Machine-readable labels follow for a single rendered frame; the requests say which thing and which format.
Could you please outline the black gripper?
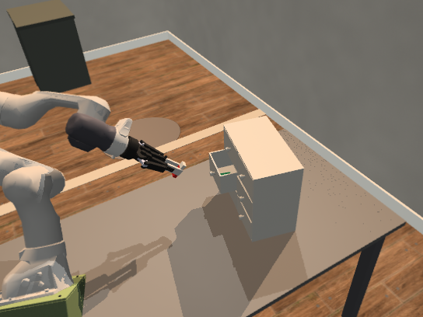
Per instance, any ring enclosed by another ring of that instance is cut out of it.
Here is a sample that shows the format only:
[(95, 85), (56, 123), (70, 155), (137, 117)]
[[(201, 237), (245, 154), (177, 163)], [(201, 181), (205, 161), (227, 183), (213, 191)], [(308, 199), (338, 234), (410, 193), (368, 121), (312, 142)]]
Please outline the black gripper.
[(141, 168), (143, 169), (151, 169), (157, 172), (166, 170), (177, 176), (183, 172), (182, 169), (177, 167), (180, 163), (167, 158), (167, 155), (164, 156), (162, 152), (146, 144), (143, 140), (138, 142), (131, 136), (128, 136), (128, 146), (120, 157), (127, 160), (135, 159), (142, 164)]

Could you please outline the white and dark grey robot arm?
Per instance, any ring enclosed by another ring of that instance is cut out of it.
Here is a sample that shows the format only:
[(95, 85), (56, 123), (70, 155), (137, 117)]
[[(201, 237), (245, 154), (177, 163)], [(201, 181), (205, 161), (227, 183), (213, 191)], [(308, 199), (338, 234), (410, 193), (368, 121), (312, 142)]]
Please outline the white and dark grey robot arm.
[[(119, 120), (115, 127), (106, 124), (110, 107), (97, 96), (0, 92), (0, 124), (26, 129), (56, 106), (78, 108), (65, 128), (71, 146), (85, 152), (99, 148), (112, 159), (127, 148), (132, 119)], [(50, 296), (70, 287), (74, 281), (61, 220), (50, 200), (65, 188), (63, 173), (0, 148), (0, 186), (18, 211), (26, 246), (19, 252), (20, 262), (3, 280), (0, 306)]]

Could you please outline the white chest of drawers with wooden top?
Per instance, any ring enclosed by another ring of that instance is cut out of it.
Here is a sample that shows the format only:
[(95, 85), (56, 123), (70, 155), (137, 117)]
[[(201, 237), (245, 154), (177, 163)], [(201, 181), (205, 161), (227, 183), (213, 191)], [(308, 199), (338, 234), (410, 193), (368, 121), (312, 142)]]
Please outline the white chest of drawers with wooden top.
[(295, 231), (304, 168), (267, 116), (223, 124), (253, 179), (251, 242)]

